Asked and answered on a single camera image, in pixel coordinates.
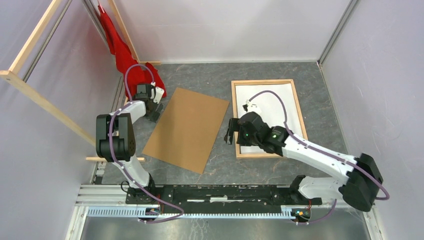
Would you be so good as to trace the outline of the brown hardboard backing board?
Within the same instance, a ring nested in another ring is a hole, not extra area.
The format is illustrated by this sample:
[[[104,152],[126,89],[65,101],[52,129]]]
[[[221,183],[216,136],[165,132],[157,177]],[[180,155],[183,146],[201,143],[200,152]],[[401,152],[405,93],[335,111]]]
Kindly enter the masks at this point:
[[[229,104],[227,100],[178,87],[143,154],[202,174]]]

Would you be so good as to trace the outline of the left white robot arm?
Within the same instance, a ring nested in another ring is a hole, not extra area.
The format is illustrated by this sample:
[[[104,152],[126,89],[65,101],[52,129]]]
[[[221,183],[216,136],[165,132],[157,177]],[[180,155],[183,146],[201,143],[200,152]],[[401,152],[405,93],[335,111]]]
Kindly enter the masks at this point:
[[[157,198],[154,180],[136,156],[136,138],[133,124],[146,117],[156,122],[164,108],[161,99],[165,90],[154,84],[142,83],[135,95],[118,110],[96,117],[96,153],[116,166],[125,176],[129,187],[138,190],[138,197],[145,204]]]

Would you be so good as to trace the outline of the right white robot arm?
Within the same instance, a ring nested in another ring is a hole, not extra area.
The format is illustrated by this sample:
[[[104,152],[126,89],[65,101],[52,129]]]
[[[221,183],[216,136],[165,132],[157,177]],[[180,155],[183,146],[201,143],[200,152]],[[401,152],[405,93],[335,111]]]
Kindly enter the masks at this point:
[[[302,204],[307,199],[342,199],[362,212],[369,212],[383,189],[383,177],[374,160],[366,153],[353,156],[310,142],[291,131],[287,125],[268,126],[256,112],[230,118],[224,140],[242,147],[259,147],[268,154],[287,157],[312,166],[328,177],[299,176],[289,189],[289,199]]]

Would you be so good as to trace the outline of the red cloth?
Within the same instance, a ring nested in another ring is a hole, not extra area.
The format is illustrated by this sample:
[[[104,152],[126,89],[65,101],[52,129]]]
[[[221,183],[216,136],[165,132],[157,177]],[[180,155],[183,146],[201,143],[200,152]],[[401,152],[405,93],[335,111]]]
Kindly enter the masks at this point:
[[[165,84],[159,76],[158,70],[151,63],[145,63],[146,68],[134,66],[138,62],[133,58],[130,48],[122,40],[111,18],[101,4],[98,5],[98,10],[109,51],[115,56],[116,68],[124,75],[124,83],[128,86],[128,90],[125,90],[125,96],[127,98],[133,97],[136,94],[137,85],[150,84],[152,82],[155,82],[157,87],[165,90]]]

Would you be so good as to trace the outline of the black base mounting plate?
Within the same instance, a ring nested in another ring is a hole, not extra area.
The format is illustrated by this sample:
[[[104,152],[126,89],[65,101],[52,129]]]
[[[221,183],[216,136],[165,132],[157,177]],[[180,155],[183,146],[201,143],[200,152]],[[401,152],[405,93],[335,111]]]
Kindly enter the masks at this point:
[[[159,205],[160,214],[279,213],[281,206],[321,205],[288,185],[156,185],[147,195],[139,188],[125,189],[128,205]]]

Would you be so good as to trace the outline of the large wooden rack frame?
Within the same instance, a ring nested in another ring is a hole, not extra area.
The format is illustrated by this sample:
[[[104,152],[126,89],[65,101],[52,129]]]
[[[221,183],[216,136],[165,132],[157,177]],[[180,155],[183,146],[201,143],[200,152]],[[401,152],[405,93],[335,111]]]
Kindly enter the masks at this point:
[[[0,67],[9,67],[49,6],[48,0],[4,0]],[[123,75],[80,0],[70,3],[28,85],[91,135],[124,91]],[[86,164],[94,146],[6,82],[0,84],[0,158],[40,165]]]

